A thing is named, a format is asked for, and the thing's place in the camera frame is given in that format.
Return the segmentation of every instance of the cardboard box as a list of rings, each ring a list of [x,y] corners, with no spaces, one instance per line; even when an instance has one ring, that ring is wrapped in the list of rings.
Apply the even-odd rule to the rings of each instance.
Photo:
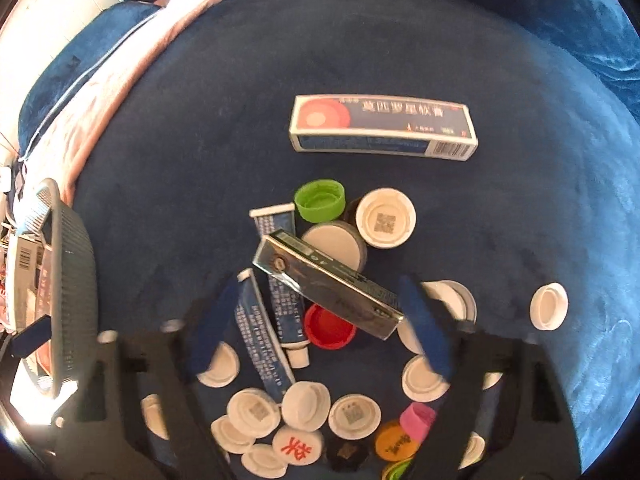
[[[380,339],[404,317],[394,293],[282,229],[262,237],[254,265]]]
[[[297,96],[289,135],[297,152],[467,160],[478,147],[466,105],[411,97]]]

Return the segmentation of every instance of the toothpaste tube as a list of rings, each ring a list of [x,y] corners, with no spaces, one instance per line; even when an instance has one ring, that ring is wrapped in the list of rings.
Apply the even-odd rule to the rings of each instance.
[[[254,270],[240,272],[238,282],[238,328],[251,361],[264,383],[264,389],[277,403],[281,403],[284,394],[296,380],[264,309]]]
[[[278,229],[295,236],[295,204],[281,204],[249,211],[254,219],[260,237]],[[280,344],[287,350],[292,368],[309,366],[309,341],[303,329],[305,305],[298,293],[284,283],[269,276],[271,307],[276,318],[276,328]]]

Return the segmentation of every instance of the red bottle cap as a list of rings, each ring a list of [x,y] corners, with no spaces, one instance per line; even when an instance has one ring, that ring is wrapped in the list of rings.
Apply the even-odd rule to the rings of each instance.
[[[305,333],[314,345],[337,350],[355,337],[356,327],[314,303],[305,314]]]

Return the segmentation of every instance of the bed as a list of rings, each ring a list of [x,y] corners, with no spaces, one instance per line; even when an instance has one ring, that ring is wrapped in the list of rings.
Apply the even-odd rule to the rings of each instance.
[[[350,198],[397,187],[414,200],[418,227],[401,248],[372,250],[364,274],[391,289],[405,271],[457,280],[476,297],[479,326],[544,345],[587,468],[640,393],[639,44],[615,0],[217,2],[132,86],[74,181],[100,329],[155,330],[182,317],[249,265],[258,241],[249,209],[289,202],[308,180],[336,178]],[[478,152],[462,163],[295,153],[293,99],[323,93],[462,102]],[[536,332],[530,297],[555,281],[570,315],[556,332]],[[260,385],[237,327],[225,340],[241,374],[227,388],[194,386],[207,422],[235,391]],[[397,338],[359,333],[341,354],[311,352],[299,380],[324,382],[335,398],[355,382],[383,420],[406,404],[389,380],[410,357]],[[171,463],[168,444],[152,438]],[[250,478],[236,457],[232,466]],[[372,461],[354,476],[379,469]],[[302,475],[332,478],[321,464],[287,478]]]

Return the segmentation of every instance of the green bottle cap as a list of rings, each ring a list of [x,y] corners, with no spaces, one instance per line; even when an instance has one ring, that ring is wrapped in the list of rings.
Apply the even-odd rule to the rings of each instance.
[[[330,179],[308,182],[296,191],[293,200],[300,216],[312,224],[335,220],[346,206],[344,187]]]

